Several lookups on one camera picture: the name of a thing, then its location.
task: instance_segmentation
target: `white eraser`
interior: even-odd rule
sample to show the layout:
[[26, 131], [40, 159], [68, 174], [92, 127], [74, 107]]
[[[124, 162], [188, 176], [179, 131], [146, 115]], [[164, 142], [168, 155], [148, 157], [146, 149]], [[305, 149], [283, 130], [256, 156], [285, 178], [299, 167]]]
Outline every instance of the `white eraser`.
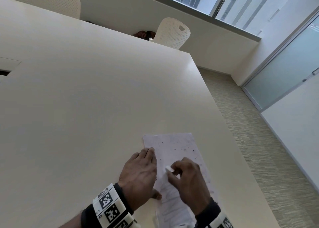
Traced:
[[174, 169], [171, 168], [170, 166], [166, 166], [165, 169], [166, 169], [166, 171], [174, 172]]

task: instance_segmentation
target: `sheet of paper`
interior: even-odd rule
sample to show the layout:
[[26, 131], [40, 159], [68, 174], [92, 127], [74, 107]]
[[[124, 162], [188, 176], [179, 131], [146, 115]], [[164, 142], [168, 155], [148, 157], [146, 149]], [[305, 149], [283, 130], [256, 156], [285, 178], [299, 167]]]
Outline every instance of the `sheet of paper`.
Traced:
[[213, 199], [217, 202], [217, 192], [212, 184], [204, 160], [197, 148], [191, 133], [145, 135], [144, 146], [155, 149], [157, 159], [157, 180], [154, 188], [161, 192], [162, 201], [156, 209], [159, 228], [173, 228], [180, 224], [193, 224], [196, 220], [189, 209], [179, 197], [179, 193], [167, 180], [165, 167], [177, 160], [187, 157], [196, 162], [201, 169], [204, 180]]

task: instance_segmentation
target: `floor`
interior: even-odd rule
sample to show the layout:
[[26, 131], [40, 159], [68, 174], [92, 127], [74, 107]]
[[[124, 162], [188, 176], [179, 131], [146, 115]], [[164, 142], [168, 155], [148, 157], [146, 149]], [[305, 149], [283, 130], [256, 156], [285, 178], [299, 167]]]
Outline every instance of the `floor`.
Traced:
[[233, 79], [199, 69], [281, 228], [319, 227], [319, 195]]

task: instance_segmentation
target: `glass door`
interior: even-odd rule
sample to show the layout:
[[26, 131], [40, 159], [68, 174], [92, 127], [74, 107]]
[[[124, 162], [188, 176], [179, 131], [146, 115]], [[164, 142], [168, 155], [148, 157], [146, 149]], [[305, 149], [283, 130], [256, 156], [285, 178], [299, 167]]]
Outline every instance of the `glass door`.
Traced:
[[243, 90], [264, 110], [317, 73], [319, 68], [319, 17], [313, 20], [274, 57]]

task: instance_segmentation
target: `left hand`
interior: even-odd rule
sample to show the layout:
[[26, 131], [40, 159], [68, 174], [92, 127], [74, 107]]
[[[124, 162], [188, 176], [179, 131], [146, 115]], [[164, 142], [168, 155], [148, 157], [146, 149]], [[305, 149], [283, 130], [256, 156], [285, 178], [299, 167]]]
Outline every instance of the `left hand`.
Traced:
[[125, 163], [118, 185], [133, 211], [145, 204], [150, 198], [160, 200], [162, 195], [153, 189], [157, 168], [155, 150], [144, 148], [134, 153]]

